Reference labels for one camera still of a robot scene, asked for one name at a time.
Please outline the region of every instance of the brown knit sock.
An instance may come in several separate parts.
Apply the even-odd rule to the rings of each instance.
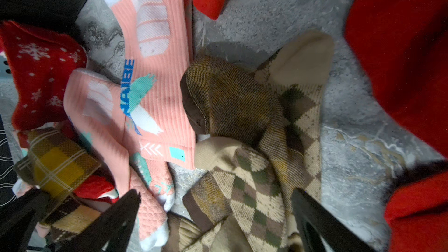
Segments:
[[[279,49],[255,72],[255,80],[279,98],[288,147],[303,154],[303,187],[316,200],[320,200],[320,104],[333,51],[331,36],[307,31]]]

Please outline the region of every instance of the pink sock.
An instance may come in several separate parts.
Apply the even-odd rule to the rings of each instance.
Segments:
[[[180,80],[191,53],[185,0],[105,0],[125,38],[121,108],[131,119],[126,148],[148,160],[194,169],[195,134]]]
[[[171,207],[174,190],[171,187],[161,191],[156,185],[172,185],[172,179],[165,162],[157,162],[157,167],[148,164],[147,169],[152,169],[150,173],[139,169],[140,176],[145,181],[150,180],[147,188],[130,167],[129,154],[134,151],[123,146],[123,139],[132,137],[126,136],[126,116],[120,109],[120,86],[98,73],[77,69],[70,75],[65,89],[64,109],[83,139],[84,147],[109,167],[119,195],[123,196],[130,188],[141,194],[138,225],[142,248],[163,246],[168,230],[165,210],[158,200],[165,209]]]

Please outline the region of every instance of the white chevron pattern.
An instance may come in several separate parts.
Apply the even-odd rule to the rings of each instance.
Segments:
[[[155,144],[152,144],[150,146],[151,143],[146,143],[144,146],[142,145],[142,143],[140,143],[140,151],[145,150],[150,156],[164,156],[162,153],[160,153],[159,148],[162,147],[162,145],[158,144],[157,146]]]

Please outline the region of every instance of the gray marble floor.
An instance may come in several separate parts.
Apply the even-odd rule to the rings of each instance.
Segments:
[[[255,69],[305,30],[319,29],[333,37],[336,48],[322,105],[322,204],[373,248],[384,251],[390,233],[383,219],[384,194],[391,178],[416,163],[443,158],[398,126],[372,97],[370,81],[343,38],[352,2],[228,0],[216,21],[194,11],[194,45]],[[89,68],[120,82],[123,35],[104,1],[88,0],[76,24],[92,59]],[[12,98],[13,92],[0,93],[0,104],[7,104],[0,105],[2,116],[7,107],[14,109]],[[203,172],[170,167],[176,187],[173,211],[188,216],[182,196]],[[133,239],[128,251],[139,250]]]

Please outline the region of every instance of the teal square patch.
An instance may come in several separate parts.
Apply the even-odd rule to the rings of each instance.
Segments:
[[[169,152],[170,152],[172,158],[175,158],[175,159],[185,162],[185,151],[184,150],[170,147]]]

